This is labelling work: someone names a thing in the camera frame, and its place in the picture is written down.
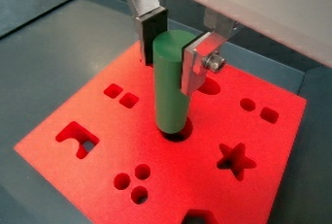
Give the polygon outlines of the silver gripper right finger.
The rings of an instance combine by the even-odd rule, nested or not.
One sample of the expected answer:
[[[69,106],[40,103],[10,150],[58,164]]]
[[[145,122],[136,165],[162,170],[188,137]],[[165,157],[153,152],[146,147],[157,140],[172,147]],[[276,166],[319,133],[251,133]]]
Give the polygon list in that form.
[[[208,72],[219,74],[227,65],[220,55],[221,46],[240,31],[241,24],[212,9],[205,10],[204,24],[209,31],[184,48],[181,90],[186,96],[201,87]]]

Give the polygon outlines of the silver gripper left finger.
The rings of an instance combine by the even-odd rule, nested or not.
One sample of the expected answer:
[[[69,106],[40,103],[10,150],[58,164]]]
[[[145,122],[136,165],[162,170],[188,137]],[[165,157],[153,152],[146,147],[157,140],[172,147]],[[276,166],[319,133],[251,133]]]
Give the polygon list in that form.
[[[160,0],[126,0],[141,41],[142,61],[153,64],[153,41],[168,31],[168,10]]]

